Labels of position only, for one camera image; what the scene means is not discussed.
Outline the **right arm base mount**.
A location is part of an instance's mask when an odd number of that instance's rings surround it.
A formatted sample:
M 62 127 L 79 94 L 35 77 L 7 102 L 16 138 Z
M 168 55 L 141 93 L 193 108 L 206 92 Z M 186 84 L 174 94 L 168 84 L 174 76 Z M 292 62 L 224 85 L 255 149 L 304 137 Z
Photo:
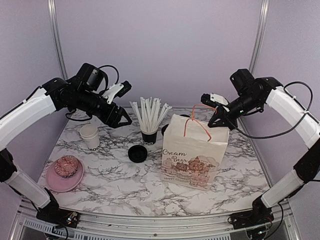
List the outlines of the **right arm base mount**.
M 232 213 L 227 221 L 233 226 L 235 230 L 253 227 L 274 220 L 271 207 L 266 207 L 261 200 L 261 196 L 256 198 L 252 202 L 252 209 L 247 211 L 241 211 L 237 213 Z

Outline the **white paper coffee cup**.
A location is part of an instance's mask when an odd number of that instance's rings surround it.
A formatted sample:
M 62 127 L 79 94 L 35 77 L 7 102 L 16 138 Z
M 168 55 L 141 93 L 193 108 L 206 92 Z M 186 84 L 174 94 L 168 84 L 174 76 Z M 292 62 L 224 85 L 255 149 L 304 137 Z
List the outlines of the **white paper coffee cup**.
M 180 116 L 181 116 L 181 117 L 190 118 L 190 116 L 189 116 L 189 115 L 187 115 L 187 114 L 180 114 Z

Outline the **kraft paper bag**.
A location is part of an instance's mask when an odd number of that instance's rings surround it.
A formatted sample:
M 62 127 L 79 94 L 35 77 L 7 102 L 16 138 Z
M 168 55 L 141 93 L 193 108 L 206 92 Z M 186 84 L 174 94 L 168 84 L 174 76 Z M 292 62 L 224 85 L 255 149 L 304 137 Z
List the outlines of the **kraft paper bag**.
M 208 191 L 225 155 L 230 130 L 173 114 L 163 134 L 161 180 Z

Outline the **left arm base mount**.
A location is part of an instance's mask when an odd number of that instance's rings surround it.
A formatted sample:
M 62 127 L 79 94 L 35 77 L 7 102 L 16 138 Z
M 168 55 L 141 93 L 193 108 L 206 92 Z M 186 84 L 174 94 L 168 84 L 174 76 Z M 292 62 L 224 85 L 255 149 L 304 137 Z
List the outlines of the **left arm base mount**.
M 80 214 L 77 211 L 60 208 L 54 195 L 46 187 L 44 189 L 49 195 L 50 202 L 45 207 L 38 208 L 36 218 L 45 222 L 76 228 Z

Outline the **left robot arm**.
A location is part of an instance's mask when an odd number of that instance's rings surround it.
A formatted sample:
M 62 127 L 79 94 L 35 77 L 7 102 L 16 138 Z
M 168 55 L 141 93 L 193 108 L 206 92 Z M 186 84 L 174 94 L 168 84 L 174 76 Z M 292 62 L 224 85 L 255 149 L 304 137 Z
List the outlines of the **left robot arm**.
M 98 92 L 102 81 L 109 81 L 107 74 L 100 67 L 84 63 L 75 76 L 51 79 L 0 118 L 0 181 L 28 198 L 53 223 L 64 216 L 57 200 L 14 164 L 7 146 L 31 125 L 63 108 L 70 112 L 81 110 L 90 118 L 96 116 L 113 129 L 130 125 L 127 112 L 113 100 L 125 95 L 132 85 L 116 81 Z

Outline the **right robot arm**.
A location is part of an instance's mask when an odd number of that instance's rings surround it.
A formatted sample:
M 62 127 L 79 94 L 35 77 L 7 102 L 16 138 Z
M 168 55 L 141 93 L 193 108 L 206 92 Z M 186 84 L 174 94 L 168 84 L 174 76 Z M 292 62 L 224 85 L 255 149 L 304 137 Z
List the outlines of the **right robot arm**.
M 307 183 L 316 181 L 320 171 L 320 122 L 310 113 L 309 107 L 299 103 L 296 97 L 287 91 L 287 86 L 274 77 L 254 78 L 250 71 L 244 68 L 233 73 L 230 81 L 237 91 L 237 99 L 229 102 L 214 93 L 204 93 L 201 96 L 203 104 L 216 109 L 207 124 L 208 127 L 237 129 L 238 118 L 261 113 L 264 106 L 269 106 L 280 114 L 291 128 L 267 138 L 277 138 L 296 131 L 308 149 L 289 173 L 253 201 L 247 219 L 252 224 L 258 224 L 278 202 L 294 195 Z

